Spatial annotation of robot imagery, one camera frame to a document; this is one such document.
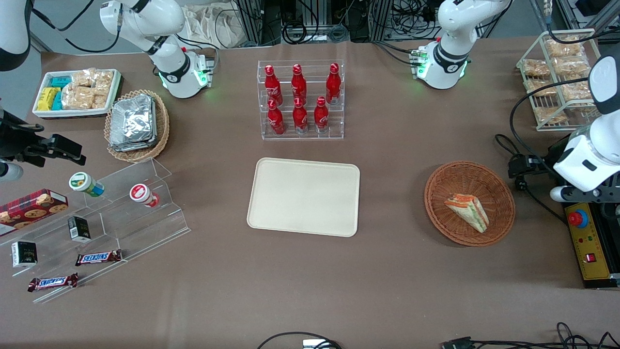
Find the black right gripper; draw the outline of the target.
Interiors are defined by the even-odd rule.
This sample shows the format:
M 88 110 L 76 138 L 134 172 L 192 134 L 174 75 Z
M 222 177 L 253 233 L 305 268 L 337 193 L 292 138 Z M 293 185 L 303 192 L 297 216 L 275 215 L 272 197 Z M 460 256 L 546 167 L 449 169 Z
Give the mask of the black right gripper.
M 7 111 L 1 111 L 0 117 L 0 158 L 7 161 L 29 163 L 44 167 L 45 159 L 40 155 L 27 155 L 28 148 L 37 147 L 44 139 L 38 132 L 45 130 L 40 124 L 28 124 Z M 60 134 L 53 134 L 48 139 L 46 156 L 49 159 L 64 159 L 79 166 L 86 165 L 86 156 L 82 154 L 82 145 Z

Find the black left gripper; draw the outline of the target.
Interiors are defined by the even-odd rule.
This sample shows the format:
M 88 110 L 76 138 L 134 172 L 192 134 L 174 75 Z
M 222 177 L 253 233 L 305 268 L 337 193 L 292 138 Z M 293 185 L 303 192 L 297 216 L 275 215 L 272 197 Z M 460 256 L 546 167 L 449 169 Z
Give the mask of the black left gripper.
M 515 154 L 509 159 L 509 178 L 516 179 L 528 174 L 555 177 L 555 171 L 538 155 Z

